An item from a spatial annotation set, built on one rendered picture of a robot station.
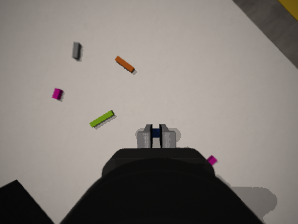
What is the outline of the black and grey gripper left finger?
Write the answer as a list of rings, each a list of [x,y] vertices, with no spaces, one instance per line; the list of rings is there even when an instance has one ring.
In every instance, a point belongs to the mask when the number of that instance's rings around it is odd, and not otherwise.
[[[137,148],[152,148],[153,125],[147,124],[143,131],[137,132]]]

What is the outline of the lime green rod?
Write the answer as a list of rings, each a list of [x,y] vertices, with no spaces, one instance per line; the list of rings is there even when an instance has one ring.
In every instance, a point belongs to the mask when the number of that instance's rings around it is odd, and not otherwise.
[[[111,116],[115,115],[112,110],[105,113],[104,115],[100,116],[99,118],[95,119],[94,121],[90,122],[89,124],[91,127],[95,127],[96,125],[100,124],[101,122],[105,121],[106,119],[110,118]]]

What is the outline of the orange-brown rectangular block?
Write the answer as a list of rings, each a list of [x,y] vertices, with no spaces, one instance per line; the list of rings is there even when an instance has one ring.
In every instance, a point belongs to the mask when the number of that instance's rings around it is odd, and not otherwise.
[[[116,62],[118,62],[120,65],[122,65],[124,68],[126,68],[128,71],[130,71],[131,73],[134,71],[134,67],[131,66],[129,63],[127,63],[126,61],[124,61],[122,58],[120,58],[119,56],[116,57],[115,59]]]

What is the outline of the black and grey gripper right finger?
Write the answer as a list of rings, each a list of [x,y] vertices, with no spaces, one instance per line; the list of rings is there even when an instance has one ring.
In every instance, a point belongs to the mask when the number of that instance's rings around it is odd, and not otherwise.
[[[176,132],[169,131],[166,124],[159,124],[160,129],[160,147],[176,148]]]

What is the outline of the magenta block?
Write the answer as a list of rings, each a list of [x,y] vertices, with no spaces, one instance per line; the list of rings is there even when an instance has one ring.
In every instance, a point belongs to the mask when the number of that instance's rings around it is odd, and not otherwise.
[[[212,155],[207,160],[211,163],[211,165],[213,165],[217,161],[217,159]]]
[[[61,99],[63,90],[55,88],[52,98]]]

